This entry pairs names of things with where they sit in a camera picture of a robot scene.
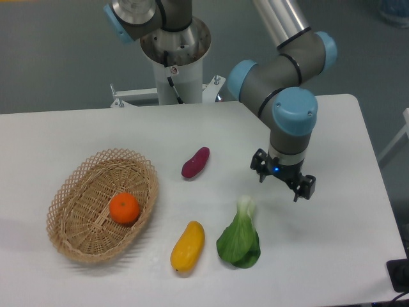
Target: white table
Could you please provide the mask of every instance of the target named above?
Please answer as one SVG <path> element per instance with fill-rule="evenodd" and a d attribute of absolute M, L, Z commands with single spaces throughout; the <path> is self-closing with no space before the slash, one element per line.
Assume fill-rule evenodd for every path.
<path fill-rule="evenodd" d="M 269 130 L 237 102 L 0 116 L 0 306 L 324 306 L 392 299 L 386 261 L 404 258 L 357 100 L 318 97 L 318 122 L 303 172 L 316 192 L 293 203 L 279 180 L 249 167 Z M 202 146 L 205 171 L 184 181 Z M 45 231 L 61 184 L 87 157 L 129 148 L 151 159 L 160 196 L 145 232 L 115 261 L 89 267 L 57 253 Z M 215 241 L 239 195 L 257 203 L 261 257 L 231 269 Z M 179 278 L 169 256 L 187 223 L 206 245 Z"/>

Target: metal bracket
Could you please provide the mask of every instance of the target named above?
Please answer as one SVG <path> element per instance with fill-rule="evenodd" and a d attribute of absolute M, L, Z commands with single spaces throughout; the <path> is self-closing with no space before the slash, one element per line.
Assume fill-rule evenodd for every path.
<path fill-rule="evenodd" d="M 409 139 L 409 109 L 403 111 L 406 124 L 392 138 L 389 144 L 377 156 L 379 167 L 383 168 L 397 154 L 400 149 L 408 142 Z"/>
<path fill-rule="evenodd" d="M 203 98 L 204 104 L 214 103 L 215 101 L 221 101 L 222 98 L 219 95 L 219 91 L 223 84 L 226 82 L 226 78 L 219 75 L 215 75 L 212 81 L 208 84 L 203 84 Z M 114 85 L 111 84 L 112 97 L 114 102 L 111 107 L 135 107 L 139 101 L 151 100 L 158 98 L 158 91 L 156 88 L 148 88 L 143 90 L 132 91 L 116 91 Z M 126 103 L 124 100 L 135 102 L 135 104 Z"/>

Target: green vegetable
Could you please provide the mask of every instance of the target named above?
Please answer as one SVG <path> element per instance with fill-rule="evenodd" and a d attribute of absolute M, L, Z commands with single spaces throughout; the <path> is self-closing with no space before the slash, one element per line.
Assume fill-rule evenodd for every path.
<path fill-rule="evenodd" d="M 252 267 L 261 254 L 258 234 L 252 224 L 255 208 L 250 196 L 241 196 L 233 222 L 216 242 L 220 258 L 243 269 Z"/>

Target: orange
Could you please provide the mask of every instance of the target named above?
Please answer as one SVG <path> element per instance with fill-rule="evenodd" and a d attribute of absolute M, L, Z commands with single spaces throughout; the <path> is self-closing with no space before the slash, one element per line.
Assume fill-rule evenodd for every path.
<path fill-rule="evenodd" d="M 141 209 L 137 199 L 129 193 L 115 195 L 109 203 L 111 218 L 120 224 L 131 223 L 136 220 Z"/>

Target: robotic arm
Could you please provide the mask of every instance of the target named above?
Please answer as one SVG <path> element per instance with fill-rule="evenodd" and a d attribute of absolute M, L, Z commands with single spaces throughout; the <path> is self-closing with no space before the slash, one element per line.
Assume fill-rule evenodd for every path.
<path fill-rule="evenodd" d="M 266 65 L 239 63 L 228 77 L 228 88 L 271 130 L 268 152 L 259 149 L 251 161 L 260 182 L 273 175 L 294 191 L 294 201 L 309 199 L 316 179 L 303 176 L 301 168 L 318 103 L 299 86 L 335 63 L 337 47 L 326 33 L 311 31 L 295 0 L 253 2 L 279 56 Z M 164 67 L 188 67 L 210 47 L 206 25 L 192 16 L 191 0 L 112 0 L 104 10 L 123 42 L 140 38 L 147 57 Z M 166 95 L 174 103 L 188 97 L 180 94 L 171 76 L 167 80 Z"/>

